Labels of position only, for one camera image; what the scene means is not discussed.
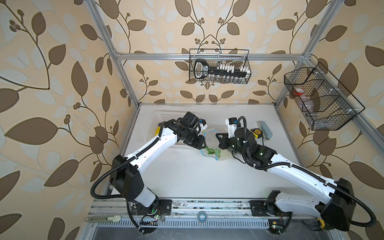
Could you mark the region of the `white plastic basket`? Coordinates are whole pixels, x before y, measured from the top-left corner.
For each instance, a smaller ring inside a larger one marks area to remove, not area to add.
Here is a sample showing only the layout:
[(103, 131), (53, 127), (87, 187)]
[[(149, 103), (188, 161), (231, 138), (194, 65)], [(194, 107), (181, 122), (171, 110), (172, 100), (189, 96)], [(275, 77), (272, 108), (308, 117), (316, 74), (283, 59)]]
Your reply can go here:
[(177, 120), (184, 117), (186, 112), (176, 112), (176, 111), (156, 111), (154, 112), (153, 118), (150, 121), (148, 131), (146, 133), (146, 141), (150, 141), (157, 134), (157, 129), (159, 124), (162, 122), (167, 122), (169, 120)]

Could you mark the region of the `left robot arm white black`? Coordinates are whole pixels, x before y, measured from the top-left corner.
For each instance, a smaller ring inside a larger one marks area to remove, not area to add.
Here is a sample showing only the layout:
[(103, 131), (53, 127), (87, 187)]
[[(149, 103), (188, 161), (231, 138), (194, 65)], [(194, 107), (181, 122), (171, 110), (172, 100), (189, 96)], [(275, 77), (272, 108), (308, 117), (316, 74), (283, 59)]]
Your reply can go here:
[[(127, 156), (117, 155), (113, 159), (111, 169), (91, 187), (91, 196), (98, 200), (123, 198), (128, 203), (139, 203), (148, 209), (157, 208), (159, 197), (145, 186), (142, 173), (166, 149), (179, 141), (197, 150), (206, 148), (206, 140), (202, 135), (206, 128), (206, 121), (191, 112), (182, 118), (160, 123), (157, 134), (148, 143)], [(118, 191), (117, 194), (106, 196), (96, 193), (97, 186), (106, 178)]]

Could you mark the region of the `clear zip top bag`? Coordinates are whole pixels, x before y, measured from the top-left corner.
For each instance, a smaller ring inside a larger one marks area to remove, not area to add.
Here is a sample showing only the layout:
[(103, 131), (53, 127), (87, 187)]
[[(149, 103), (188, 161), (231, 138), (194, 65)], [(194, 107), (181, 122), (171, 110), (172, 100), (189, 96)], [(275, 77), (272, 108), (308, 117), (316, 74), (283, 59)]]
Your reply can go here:
[(216, 161), (234, 160), (239, 158), (236, 154), (232, 154), (229, 149), (222, 150), (219, 148), (219, 140), (216, 138), (216, 134), (227, 133), (226, 128), (207, 128), (202, 131), (202, 135), (206, 140), (206, 147), (200, 150), (204, 157), (215, 159)]

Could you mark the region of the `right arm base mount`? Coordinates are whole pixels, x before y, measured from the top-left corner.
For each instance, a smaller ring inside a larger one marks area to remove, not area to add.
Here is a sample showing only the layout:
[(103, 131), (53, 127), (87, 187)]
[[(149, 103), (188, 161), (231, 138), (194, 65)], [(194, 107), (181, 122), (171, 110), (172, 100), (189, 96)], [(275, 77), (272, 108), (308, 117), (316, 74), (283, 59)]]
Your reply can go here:
[(282, 212), (275, 203), (266, 203), (265, 200), (249, 201), (253, 217), (289, 217), (290, 212)]

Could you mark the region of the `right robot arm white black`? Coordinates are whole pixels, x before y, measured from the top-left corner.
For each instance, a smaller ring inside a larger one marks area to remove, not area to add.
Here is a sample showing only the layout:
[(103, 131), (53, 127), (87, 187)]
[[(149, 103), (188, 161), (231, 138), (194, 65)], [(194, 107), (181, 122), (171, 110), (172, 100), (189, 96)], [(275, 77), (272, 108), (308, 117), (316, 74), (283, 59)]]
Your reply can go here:
[(301, 213), (319, 218), (330, 228), (344, 232), (349, 231), (351, 225), (363, 228), (376, 225), (374, 212), (354, 196), (350, 182), (343, 178), (335, 181), (320, 176), (289, 161), (277, 151), (258, 144), (243, 116), (227, 119), (226, 125), (227, 132), (216, 134), (221, 150), (239, 154), (241, 163), (280, 176), (309, 193), (301, 196), (272, 191), (265, 201), (270, 214)]

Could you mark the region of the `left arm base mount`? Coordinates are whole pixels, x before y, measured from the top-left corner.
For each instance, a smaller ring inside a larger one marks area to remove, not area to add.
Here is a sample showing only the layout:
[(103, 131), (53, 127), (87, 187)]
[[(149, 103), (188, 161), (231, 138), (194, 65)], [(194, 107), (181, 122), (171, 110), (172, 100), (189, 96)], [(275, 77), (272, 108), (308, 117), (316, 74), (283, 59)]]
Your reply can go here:
[(170, 199), (155, 200), (149, 207), (144, 207), (142, 204), (137, 203), (133, 204), (131, 211), (133, 212), (133, 215), (138, 216), (168, 216), (172, 211), (172, 203), (173, 201)]

